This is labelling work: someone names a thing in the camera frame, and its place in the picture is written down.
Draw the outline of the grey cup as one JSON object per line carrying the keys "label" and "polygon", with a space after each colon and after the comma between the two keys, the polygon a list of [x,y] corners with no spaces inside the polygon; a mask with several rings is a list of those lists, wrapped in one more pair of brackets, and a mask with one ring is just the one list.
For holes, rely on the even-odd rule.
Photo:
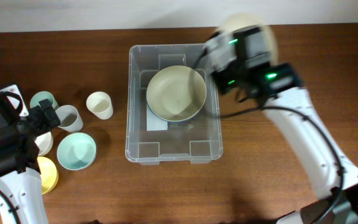
{"label": "grey cup", "polygon": [[55,112],[60,119],[59,128],[69,133],[77,133],[83,128],[83,120],[74,106],[60,106]]}

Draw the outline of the yellow small bowl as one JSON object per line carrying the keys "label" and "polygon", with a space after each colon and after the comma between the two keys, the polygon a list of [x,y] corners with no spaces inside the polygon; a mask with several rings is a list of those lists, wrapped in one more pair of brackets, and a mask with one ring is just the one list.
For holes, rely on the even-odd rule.
{"label": "yellow small bowl", "polygon": [[57,167],[53,161],[47,157],[38,157],[37,162],[42,180],[42,194],[47,194],[57,185],[59,178]]}

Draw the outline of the beige bowl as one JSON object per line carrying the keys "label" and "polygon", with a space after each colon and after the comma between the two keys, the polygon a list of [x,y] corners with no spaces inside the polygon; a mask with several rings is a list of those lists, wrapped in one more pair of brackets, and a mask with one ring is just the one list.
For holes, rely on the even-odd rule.
{"label": "beige bowl", "polygon": [[220,26],[215,28],[215,32],[220,31],[221,33],[233,32],[235,30],[250,27],[250,26],[259,26],[264,35],[264,39],[268,43],[268,49],[272,54],[270,63],[272,65],[278,65],[278,46],[275,35],[270,28],[263,20],[255,17],[251,14],[246,13],[236,13],[228,18],[226,18]]}
{"label": "beige bowl", "polygon": [[206,102],[204,78],[190,67],[173,65],[157,72],[147,86],[147,102]]}

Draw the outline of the green cup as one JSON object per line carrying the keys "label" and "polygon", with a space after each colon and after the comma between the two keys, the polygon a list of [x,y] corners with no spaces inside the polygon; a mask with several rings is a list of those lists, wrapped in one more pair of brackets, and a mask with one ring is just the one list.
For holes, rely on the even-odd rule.
{"label": "green cup", "polygon": [[56,99],[48,91],[40,91],[40,92],[36,93],[30,100],[30,108],[39,106],[40,105],[39,102],[42,100],[48,100],[52,104],[54,110],[57,110],[59,108],[59,105],[58,105]]}

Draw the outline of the cream cup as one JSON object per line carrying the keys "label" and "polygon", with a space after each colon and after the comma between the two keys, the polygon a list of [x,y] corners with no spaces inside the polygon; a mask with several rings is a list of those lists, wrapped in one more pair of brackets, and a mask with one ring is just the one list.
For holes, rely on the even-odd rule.
{"label": "cream cup", "polygon": [[86,99],[86,107],[99,119],[109,119],[114,112],[110,96],[102,91],[90,94]]}

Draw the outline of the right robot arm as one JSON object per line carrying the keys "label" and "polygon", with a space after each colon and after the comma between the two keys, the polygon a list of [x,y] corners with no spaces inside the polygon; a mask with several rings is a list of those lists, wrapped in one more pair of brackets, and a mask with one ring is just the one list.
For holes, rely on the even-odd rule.
{"label": "right robot arm", "polygon": [[275,64],[260,25],[217,30],[205,43],[221,93],[244,90],[280,130],[306,171],[317,201],[278,223],[358,223],[358,167],[336,144],[289,63]]}

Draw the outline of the mint green small bowl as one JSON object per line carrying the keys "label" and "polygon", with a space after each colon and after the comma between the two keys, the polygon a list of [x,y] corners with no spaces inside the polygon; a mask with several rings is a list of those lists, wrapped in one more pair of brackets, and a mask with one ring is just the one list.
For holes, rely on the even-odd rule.
{"label": "mint green small bowl", "polygon": [[65,137],[57,147],[59,164],[68,170],[89,167],[97,155],[95,140],[85,133],[73,133]]}

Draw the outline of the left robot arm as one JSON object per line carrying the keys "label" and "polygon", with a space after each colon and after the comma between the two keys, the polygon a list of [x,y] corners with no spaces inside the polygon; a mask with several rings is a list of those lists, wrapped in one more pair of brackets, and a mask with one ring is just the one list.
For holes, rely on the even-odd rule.
{"label": "left robot arm", "polygon": [[0,215],[3,223],[48,223],[37,137],[60,125],[48,100],[26,108],[16,83],[0,88]]}

